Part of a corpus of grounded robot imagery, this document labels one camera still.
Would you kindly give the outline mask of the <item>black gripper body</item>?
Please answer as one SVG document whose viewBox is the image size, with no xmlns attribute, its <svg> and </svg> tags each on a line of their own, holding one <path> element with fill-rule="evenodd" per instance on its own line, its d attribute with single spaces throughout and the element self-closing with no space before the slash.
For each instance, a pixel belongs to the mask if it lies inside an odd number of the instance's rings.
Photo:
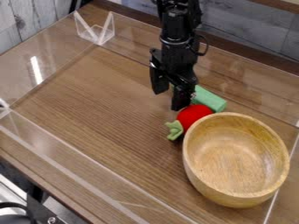
<svg viewBox="0 0 299 224">
<path fill-rule="evenodd" d="M 198 63 L 200 42 L 196 38 L 172 42 L 162 38 L 162 48 L 150 50 L 150 67 L 167 72 L 170 85 L 194 90 L 198 84 L 194 66 Z"/>
</svg>

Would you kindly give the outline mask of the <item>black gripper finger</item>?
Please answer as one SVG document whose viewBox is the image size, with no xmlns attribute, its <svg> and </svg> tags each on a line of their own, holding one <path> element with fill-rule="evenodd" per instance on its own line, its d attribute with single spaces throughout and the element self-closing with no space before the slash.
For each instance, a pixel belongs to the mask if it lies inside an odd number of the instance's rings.
<svg viewBox="0 0 299 224">
<path fill-rule="evenodd" d="M 172 110 L 179 111 L 191 104 L 194 90 L 188 87 L 172 87 Z"/>
<path fill-rule="evenodd" d="M 150 66 L 150 77 L 154 93 L 159 95 L 170 89 L 167 72 L 154 66 Z"/>
</svg>

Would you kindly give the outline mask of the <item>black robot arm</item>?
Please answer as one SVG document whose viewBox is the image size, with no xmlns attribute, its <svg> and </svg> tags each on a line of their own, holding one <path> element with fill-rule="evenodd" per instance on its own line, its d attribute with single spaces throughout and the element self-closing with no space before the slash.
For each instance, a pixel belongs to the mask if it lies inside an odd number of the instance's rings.
<svg viewBox="0 0 299 224">
<path fill-rule="evenodd" d="M 150 77 L 156 95 L 172 86 L 172 110 L 186 108 L 192 101 L 198 77 L 194 66 L 207 54 L 209 41 L 198 33 L 202 25 L 199 0 L 152 0 L 162 23 L 162 48 L 150 50 Z"/>
</svg>

